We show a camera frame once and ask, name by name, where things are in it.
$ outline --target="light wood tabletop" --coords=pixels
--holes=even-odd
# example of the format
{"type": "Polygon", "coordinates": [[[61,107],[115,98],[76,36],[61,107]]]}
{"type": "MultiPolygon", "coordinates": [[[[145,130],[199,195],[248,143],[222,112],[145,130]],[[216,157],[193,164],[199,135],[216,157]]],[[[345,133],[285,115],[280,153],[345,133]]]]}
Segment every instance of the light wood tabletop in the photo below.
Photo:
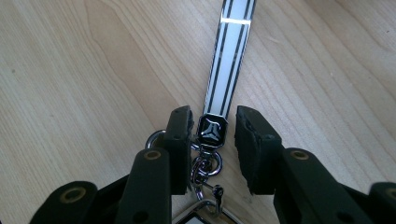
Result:
{"type": "MultiPolygon", "coordinates": [[[[28,223],[60,186],[129,174],[171,111],[201,116],[221,0],[0,1],[0,220],[28,223]]],[[[285,147],[365,193],[396,182],[396,1],[257,0],[229,116],[224,207],[277,223],[233,145],[238,105],[285,147]]],[[[196,201],[173,197],[173,216],[196,201]]]]}

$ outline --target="wooden surface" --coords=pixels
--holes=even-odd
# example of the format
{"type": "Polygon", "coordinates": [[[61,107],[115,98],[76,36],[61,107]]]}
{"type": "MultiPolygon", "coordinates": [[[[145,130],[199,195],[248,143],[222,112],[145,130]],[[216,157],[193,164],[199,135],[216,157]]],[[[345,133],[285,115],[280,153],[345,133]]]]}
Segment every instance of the wooden surface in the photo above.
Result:
{"type": "MultiPolygon", "coordinates": [[[[190,105],[198,120],[220,0],[0,1],[0,220],[27,223],[55,189],[128,174],[147,137],[190,105]]],[[[396,182],[396,2],[257,0],[210,180],[246,223],[277,223],[251,196],[233,146],[235,109],[259,110],[285,147],[315,153],[367,192],[396,182]]],[[[174,197],[173,214],[195,201],[174,197]]]]}

